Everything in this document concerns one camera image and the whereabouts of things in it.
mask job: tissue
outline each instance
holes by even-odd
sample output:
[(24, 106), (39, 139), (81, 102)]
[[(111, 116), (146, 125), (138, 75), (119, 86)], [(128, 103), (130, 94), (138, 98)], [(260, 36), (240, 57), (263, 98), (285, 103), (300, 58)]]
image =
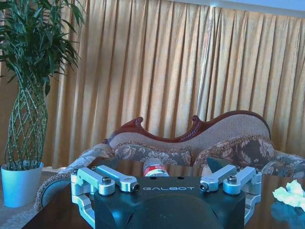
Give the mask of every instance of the tissue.
[(305, 211), (305, 192), (297, 180), (287, 183), (286, 189), (279, 187), (278, 189), (274, 190), (273, 196), (278, 201), (292, 207), (300, 207), (303, 209), (303, 211)]

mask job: sofa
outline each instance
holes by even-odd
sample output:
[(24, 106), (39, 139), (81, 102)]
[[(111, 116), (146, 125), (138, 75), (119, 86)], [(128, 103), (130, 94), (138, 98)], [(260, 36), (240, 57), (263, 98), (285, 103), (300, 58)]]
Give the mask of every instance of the sofa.
[(109, 138), (83, 152), (63, 171), (45, 181), (37, 192), (36, 211), (70, 183), (74, 169), (88, 166), (98, 156), (139, 161), (160, 156), (165, 164), (202, 167), (203, 174), (211, 173), (208, 158), (225, 158), (241, 167), (257, 167), (265, 174), (305, 176), (305, 160), (275, 150), (268, 124), (256, 113), (232, 111), (209, 122), (194, 115), (192, 120), (193, 125), (184, 135), (171, 139), (144, 130), (142, 117), (122, 125)]

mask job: silver metal bracket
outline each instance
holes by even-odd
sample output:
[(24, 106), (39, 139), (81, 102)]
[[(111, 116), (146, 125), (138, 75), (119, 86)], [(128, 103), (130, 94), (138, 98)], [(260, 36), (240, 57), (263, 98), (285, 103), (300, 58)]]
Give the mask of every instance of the silver metal bracket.
[(261, 201), (262, 173), (255, 168), (246, 167), (237, 172), (235, 166), (226, 165), (212, 175), (203, 176), (200, 179), (202, 191), (217, 191), (218, 186), (223, 183), (223, 190), (228, 195), (238, 195), (241, 191), (246, 193), (245, 216), (246, 224), (254, 213), (256, 203)]
[(218, 186), (227, 179), (228, 176), (237, 172), (236, 166), (226, 165), (209, 176), (202, 176), (200, 179), (200, 189), (204, 192), (213, 192), (218, 190)]
[(100, 167), (102, 167), (102, 171), (107, 171), (109, 177), (115, 178), (116, 182), (114, 179), (102, 176), (87, 167), (76, 169), (71, 173), (72, 203), (78, 205), (81, 216), (93, 228), (95, 228), (95, 215), (90, 198), (86, 196), (87, 193), (93, 194), (98, 191), (102, 196), (109, 196), (115, 192), (116, 183), (120, 186), (120, 190), (125, 192), (134, 192), (140, 188), (135, 177), (126, 176), (107, 166)]
[(137, 178), (133, 176), (127, 176), (104, 165), (98, 166), (97, 171), (113, 179), (122, 192), (136, 192), (140, 189)]

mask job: carpet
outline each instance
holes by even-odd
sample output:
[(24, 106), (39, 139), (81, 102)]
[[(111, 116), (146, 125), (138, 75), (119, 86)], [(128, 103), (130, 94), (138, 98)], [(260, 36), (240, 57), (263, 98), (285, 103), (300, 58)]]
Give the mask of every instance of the carpet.
[[(39, 185), (55, 174), (54, 172), (43, 171)], [(0, 178), (0, 229), (20, 229), (35, 215), (34, 202), (20, 208), (4, 206), (2, 179)]]

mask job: ceiling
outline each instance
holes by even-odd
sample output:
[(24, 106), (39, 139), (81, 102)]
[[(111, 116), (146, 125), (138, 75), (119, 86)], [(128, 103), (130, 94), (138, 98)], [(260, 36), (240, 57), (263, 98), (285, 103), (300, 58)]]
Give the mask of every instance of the ceiling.
[(305, 0), (172, 0), (172, 1), (305, 18)]

